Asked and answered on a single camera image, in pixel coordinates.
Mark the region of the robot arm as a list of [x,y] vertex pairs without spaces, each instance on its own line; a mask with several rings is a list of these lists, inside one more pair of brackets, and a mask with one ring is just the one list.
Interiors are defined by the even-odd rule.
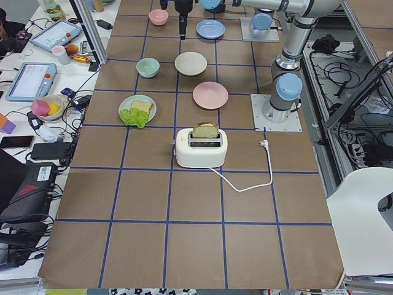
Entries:
[[253,37],[263,36],[270,32],[270,29],[278,30],[273,20],[274,10],[271,9],[254,9],[254,16],[249,24],[249,32]]
[[233,1],[233,7],[253,7],[294,13],[284,47],[271,65],[273,93],[262,107],[263,116],[274,123],[287,119],[303,82],[297,76],[305,44],[319,18],[332,13],[340,1]]

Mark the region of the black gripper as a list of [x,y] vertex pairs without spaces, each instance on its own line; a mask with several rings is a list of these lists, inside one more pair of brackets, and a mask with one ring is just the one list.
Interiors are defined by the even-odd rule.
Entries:
[[181,40],[185,40],[187,32],[187,14],[193,9],[193,0],[174,0],[175,10],[179,14],[179,35]]

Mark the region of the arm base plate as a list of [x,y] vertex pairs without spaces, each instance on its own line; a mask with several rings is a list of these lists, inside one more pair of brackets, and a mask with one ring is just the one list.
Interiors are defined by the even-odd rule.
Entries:
[[253,33],[251,31],[251,17],[242,17],[240,19],[242,37],[244,41],[251,42],[279,42],[278,29],[275,28],[275,21],[272,21],[270,29],[263,31],[257,31]]
[[267,132],[302,132],[295,103],[286,111],[278,111],[270,104],[271,95],[251,94],[254,129]]

